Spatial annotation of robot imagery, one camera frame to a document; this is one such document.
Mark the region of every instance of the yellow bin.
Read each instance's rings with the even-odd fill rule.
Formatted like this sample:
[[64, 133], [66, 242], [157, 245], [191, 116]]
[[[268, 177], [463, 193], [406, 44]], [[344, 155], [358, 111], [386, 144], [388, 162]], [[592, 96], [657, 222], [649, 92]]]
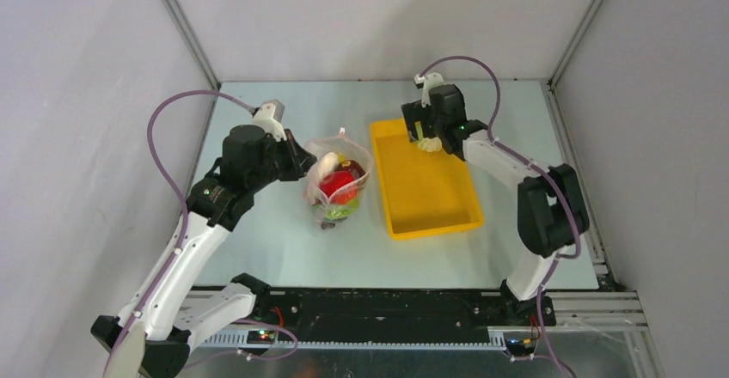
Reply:
[[393, 239], [463, 232], [483, 225], [465, 162], [443, 150], [418, 149], [407, 138], [404, 119], [375, 122], [370, 134]]

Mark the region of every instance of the white wall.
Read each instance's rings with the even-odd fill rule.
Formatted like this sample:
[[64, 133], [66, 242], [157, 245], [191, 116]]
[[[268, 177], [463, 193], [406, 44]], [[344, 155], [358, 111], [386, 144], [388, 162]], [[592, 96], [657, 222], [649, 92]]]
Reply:
[[[178, 211], [147, 118], [206, 85], [159, 0], [0, 0], [0, 21], [0, 376], [101, 376], [89, 328], [132, 296]], [[156, 136], [187, 184], [210, 106], [181, 105]]]
[[[548, 77], [590, 0], [180, 0], [222, 80], [412, 79], [469, 54]], [[451, 64], [446, 75], [483, 78]]]
[[729, 0], [608, 0], [558, 87], [669, 377], [727, 376]]

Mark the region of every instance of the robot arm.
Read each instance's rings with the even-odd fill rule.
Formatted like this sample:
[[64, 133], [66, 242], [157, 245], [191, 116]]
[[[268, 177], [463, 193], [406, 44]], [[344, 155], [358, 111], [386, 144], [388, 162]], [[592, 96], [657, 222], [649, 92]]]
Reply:
[[[283, 111], [280, 102], [266, 102], [252, 125], [230, 131], [223, 141], [223, 155], [193, 186], [188, 213], [180, 217], [150, 275], [116, 317], [100, 316], [92, 326], [91, 333], [109, 350], [124, 343], [125, 326], [133, 323], [143, 329], [144, 348], [124, 351], [139, 354], [136, 364], [143, 375], [177, 376], [191, 351], [231, 322], [249, 316], [256, 296], [267, 292], [261, 281], [241, 275], [205, 302], [180, 311], [205, 262], [253, 207], [254, 195], [276, 180], [303, 178], [316, 162], [279, 123]], [[180, 241], [184, 217], [187, 232]]]
[[[559, 204], [549, 204], [554, 190], [530, 167], [536, 162], [526, 165], [515, 159], [498, 147], [497, 139], [489, 139], [487, 125], [468, 120], [458, 87], [444, 84], [438, 73], [417, 76], [415, 82], [423, 89], [423, 98], [401, 107], [410, 140], [439, 138], [446, 153], [483, 168], [516, 195], [518, 233], [524, 247], [501, 293], [511, 301], [530, 300], [557, 254], [574, 244], [566, 212]], [[584, 233], [589, 221], [577, 174], [567, 164], [548, 170], [564, 193], [579, 232]]]

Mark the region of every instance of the white tabletop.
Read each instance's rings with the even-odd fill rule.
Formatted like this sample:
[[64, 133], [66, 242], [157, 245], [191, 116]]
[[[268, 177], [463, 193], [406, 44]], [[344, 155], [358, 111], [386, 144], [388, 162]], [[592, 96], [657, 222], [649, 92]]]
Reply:
[[[470, 119], [487, 122], [494, 102], [491, 82], [456, 82]], [[495, 134], [526, 156], [561, 163], [557, 139], [538, 81], [502, 82]], [[227, 82], [222, 92], [252, 106], [278, 99], [286, 106], [284, 127], [299, 143], [335, 135], [340, 127], [371, 151], [372, 122], [401, 117], [400, 105], [416, 101], [412, 82]], [[221, 154], [224, 137], [250, 115], [218, 100], [195, 179]], [[377, 169], [359, 210], [335, 229], [314, 225], [303, 200], [303, 182], [275, 182], [255, 196], [255, 206], [213, 254], [197, 285], [222, 285], [247, 272], [276, 286], [353, 288], [498, 288], [516, 264], [516, 194], [478, 168], [471, 176], [485, 224], [466, 233], [393, 241], [384, 221]], [[587, 248], [583, 241], [583, 250]], [[596, 289], [587, 252], [561, 262], [551, 289]]]

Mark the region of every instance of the plastic container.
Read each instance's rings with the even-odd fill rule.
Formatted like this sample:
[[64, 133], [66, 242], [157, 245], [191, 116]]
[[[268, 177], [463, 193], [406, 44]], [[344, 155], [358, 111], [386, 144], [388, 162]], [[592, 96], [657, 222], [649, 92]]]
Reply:
[[[372, 155], [347, 137], [343, 128], [340, 129], [338, 135], [312, 140], [306, 143], [304, 148], [318, 159], [307, 174], [304, 197], [314, 214], [316, 224], [321, 229], [334, 228], [359, 209], [367, 178], [369, 178], [373, 166]], [[317, 168], [324, 162], [324, 157], [330, 153], [336, 154], [334, 157], [336, 170], [318, 175]], [[347, 180], [348, 183], [343, 186], [335, 185], [338, 187], [335, 190], [322, 190], [327, 188], [327, 183], [333, 183], [330, 180], [340, 177], [335, 176], [336, 174], [349, 175], [348, 172], [344, 172], [344, 169], [350, 167], [349, 163], [352, 161], [355, 161], [361, 168], [356, 176], [350, 177]]]
[[483, 225], [468, 165], [410, 143], [404, 119], [370, 126], [388, 232], [395, 240], [463, 232]]

